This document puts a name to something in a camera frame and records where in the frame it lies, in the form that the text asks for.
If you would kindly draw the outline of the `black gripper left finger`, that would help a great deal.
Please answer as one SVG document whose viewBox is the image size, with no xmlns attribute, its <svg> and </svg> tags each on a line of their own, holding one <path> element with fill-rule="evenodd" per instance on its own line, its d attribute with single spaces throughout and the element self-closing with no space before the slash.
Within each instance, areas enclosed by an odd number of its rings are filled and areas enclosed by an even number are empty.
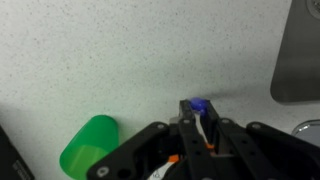
<svg viewBox="0 0 320 180">
<path fill-rule="evenodd" d="M 195 115 L 188 100 L 179 102 L 179 116 L 178 127 L 191 180 L 214 180 L 214 173 L 210 170 L 210 154 L 197 130 Z"/>
</svg>

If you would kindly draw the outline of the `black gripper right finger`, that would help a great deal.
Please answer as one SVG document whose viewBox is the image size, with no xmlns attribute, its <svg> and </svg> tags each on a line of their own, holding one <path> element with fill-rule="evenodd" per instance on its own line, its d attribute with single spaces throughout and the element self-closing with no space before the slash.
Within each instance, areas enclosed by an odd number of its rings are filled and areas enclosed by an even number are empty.
<svg viewBox="0 0 320 180">
<path fill-rule="evenodd" d="M 201 102 L 200 124 L 204 137 L 214 148 L 201 150 L 199 180 L 246 180 L 245 129 L 233 120 L 222 118 L 209 100 Z"/>
</svg>

